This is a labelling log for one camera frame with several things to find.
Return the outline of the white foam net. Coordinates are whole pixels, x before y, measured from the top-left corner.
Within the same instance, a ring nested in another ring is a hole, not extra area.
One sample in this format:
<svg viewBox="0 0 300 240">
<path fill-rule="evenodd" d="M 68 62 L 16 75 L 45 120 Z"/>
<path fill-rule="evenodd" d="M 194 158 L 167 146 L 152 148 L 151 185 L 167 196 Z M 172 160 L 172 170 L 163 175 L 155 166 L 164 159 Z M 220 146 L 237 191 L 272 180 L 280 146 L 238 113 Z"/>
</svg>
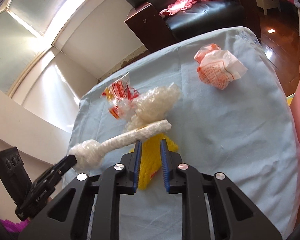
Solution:
<svg viewBox="0 0 300 240">
<path fill-rule="evenodd" d="M 164 120 L 166 114 L 181 96 L 181 89 L 175 83 L 171 83 L 169 86 L 155 87 L 142 93 L 132 100 L 133 115 L 126 123 L 126 131 Z"/>
</svg>

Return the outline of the light blue floral tablecloth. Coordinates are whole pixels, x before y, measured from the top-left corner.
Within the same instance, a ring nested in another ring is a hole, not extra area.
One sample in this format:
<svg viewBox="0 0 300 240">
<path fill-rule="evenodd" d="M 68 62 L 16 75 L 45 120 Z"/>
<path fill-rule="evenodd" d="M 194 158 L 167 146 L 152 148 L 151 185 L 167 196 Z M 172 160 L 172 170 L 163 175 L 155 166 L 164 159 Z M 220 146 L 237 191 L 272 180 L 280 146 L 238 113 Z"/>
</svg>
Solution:
<svg viewBox="0 0 300 240">
<path fill-rule="evenodd" d="M 224 90 L 206 85 L 194 60 L 215 43 L 247 68 Z M 277 227 L 294 229 L 300 203 L 300 146 L 293 116 L 271 62 L 245 27 L 212 31 L 157 51 L 114 73 L 81 98 L 70 146 L 120 134 L 124 120 L 108 111 L 103 90 L 128 74 L 140 93 L 175 83 L 182 95 L 167 115 L 168 136 L 183 161 L 205 174 L 225 173 Z"/>
</svg>

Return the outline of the orange white wrapper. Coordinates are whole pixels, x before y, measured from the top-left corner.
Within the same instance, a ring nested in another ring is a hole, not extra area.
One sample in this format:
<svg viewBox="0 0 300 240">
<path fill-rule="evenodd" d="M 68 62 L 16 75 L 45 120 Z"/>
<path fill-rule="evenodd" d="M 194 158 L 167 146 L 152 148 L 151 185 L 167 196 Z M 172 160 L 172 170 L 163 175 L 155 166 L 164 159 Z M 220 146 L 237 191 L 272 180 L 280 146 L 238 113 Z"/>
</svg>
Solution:
<svg viewBox="0 0 300 240">
<path fill-rule="evenodd" d="M 242 78 L 248 70 L 230 51 L 221 50 L 215 43 L 201 47 L 194 60 L 199 64 L 197 74 L 200 81 L 221 90 Z"/>
</svg>

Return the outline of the white styrofoam piece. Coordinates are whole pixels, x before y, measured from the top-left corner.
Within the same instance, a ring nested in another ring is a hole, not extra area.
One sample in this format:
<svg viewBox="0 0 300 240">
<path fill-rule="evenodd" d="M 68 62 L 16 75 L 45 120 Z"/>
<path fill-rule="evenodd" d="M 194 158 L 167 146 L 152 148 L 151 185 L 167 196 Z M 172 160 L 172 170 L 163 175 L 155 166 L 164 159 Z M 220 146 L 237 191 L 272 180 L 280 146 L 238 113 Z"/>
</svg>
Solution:
<svg viewBox="0 0 300 240">
<path fill-rule="evenodd" d="M 167 132 L 171 128 L 172 125 L 165 119 L 148 124 L 143 128 L 122 133 L 102 143 L 90 139 L 76 144 L 69 150 L 69 154 L 74 155 L 77 160 L 74 170 L 83 172 L 98 167 L 107 153 L 137 141 L 145 141 L 159 133 Z"/>
</svg>

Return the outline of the purple fuzzy sleeve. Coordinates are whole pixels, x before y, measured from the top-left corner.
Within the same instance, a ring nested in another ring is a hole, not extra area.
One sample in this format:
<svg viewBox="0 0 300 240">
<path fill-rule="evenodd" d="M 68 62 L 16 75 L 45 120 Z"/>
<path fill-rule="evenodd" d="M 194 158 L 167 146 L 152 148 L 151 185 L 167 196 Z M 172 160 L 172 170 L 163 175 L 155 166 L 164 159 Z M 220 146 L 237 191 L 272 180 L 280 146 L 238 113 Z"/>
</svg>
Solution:
<svg viewBox="0 0 300 240">
<path fill-rule="evenodd" d="M 8 232 L 20 233 L 27 227 L 27 225 L 30 223 L 30 220 L 26 219 L 25 221 L 21 221 L 20 223 L 14 223 L 7 219 L 0 219 L 0 222 Z"/>
</svg>

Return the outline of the clear red snack wrapper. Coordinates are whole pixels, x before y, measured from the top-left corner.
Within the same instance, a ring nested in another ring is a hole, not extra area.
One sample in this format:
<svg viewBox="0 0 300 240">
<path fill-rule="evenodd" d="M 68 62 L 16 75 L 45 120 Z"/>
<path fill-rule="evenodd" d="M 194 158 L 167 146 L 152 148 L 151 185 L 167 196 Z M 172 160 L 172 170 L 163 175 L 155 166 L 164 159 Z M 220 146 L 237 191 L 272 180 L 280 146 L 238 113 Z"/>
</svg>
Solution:
<svg viewBox="0 0 300 240">
<path fill-rule="evenodd" d="M 115 119 L 130 119 L 135 113 L 134 100 L 140 93 L 130 85 L 129 73 L 107 86 L 101 94 L 108 102 L 108 111 Z"/>
</svg>

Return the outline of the yellow foam fruit net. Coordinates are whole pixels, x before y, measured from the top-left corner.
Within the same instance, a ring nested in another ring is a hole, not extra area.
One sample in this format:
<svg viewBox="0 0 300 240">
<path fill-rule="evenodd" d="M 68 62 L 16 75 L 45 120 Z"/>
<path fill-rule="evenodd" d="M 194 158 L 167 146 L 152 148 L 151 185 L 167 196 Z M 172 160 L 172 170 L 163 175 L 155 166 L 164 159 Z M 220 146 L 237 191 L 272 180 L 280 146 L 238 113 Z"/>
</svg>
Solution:
<svg viewBox="0 0 300 240">
<path fill-rule="evenodd" d="M 159 133 L 142 143 L 138 184 L 140 190 L 147 189 L 147 186 L 161 168 L 160 142 L 162 140 L 166 140 L 170 151 L 177 152 L 179 150 L 179 146 L 164 133 Z"/>
</svg>

